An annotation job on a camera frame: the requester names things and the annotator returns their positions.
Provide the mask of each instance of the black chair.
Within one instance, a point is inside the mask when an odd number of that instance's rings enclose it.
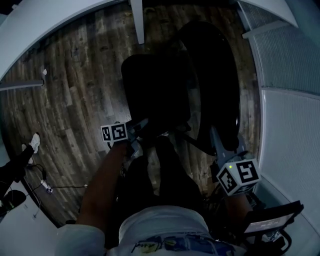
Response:
[[[191,21],[168,43],[180,40],[190,57],[200,87],[201,119],[196,139],[175,128],[187,125],[190,107],[186,62],[177,56],[138,54],[121,67],[132,120],[149,122],[142,138],[154,138],[175,130],[209,155],[215,154],[212,127],[227,151],[239,146],[240,93],[237,68],[224,35],[211,23]]]

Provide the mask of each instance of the black pants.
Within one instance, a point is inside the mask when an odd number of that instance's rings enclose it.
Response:
[[[25,176],[24,168],[34,152],[32,146],[28,145],[21,154],[0,167],[0,199],[3,198],[14,180],[19,181]]]
[[[148,176],[148,160],[141,156],[132,161],[118,193],[121,221],[152,206],[171,205],[203,213],[198,185],[186,174],[174,146],[167,137],[156,140],[155,150],[160,161],[160,192],[154,195]]]

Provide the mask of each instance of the white t-shirt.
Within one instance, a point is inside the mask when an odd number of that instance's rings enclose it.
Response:
[[[92,226],[65,225],[59,229],[56,256],[103,256],[105,235]],[[119,230],[119,245],[110,256],[215,255],[242,256],[245,250],[211,238],[203,217],[178,206],[154,206],[129,218]]]

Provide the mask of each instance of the person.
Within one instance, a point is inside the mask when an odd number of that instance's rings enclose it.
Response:
[[[219,242],[209,234],[202,196],[197,184],[186,174],[168,137],[156,139],[160,162],[159,196],[154,195],[148,176],[148,161],[141,156],[132,161],[117,193],[117,179],[127,144],[115,144],[106,155],[86,189],[76,224],[58,230],[56,256],[136,256],[161,255],[244,255],[243,248]],[[242,197],[226,200],[231,211],[250,206]],[[234,220],[241,214],[233,214]],[[119,219],[118,246],[105,250],[112,226]]]
[[[25,175],[25,167],[33,163],[32,155],[38,152],[40,146],[39,133],[35,133],[28,145],[22,144],[22,153],[0,167],[0,198],[2,198],[13,181],[20,181]]]

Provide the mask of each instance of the shoe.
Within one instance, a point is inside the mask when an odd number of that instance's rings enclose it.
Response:
[[[32,137],[31,142],[29,143],[29,145],[33,148],[34,150],[34,154],[38,153],[38,149],[40,146],[40,136],[39,133],[35,133]]]
[[[22,151],[25,151],[25,149],[27,148],[26,144],[22,144],[21,145]],[[34,160],[32,159],[32,157],[29,159],[28,164],[32,165],[34,163]]]

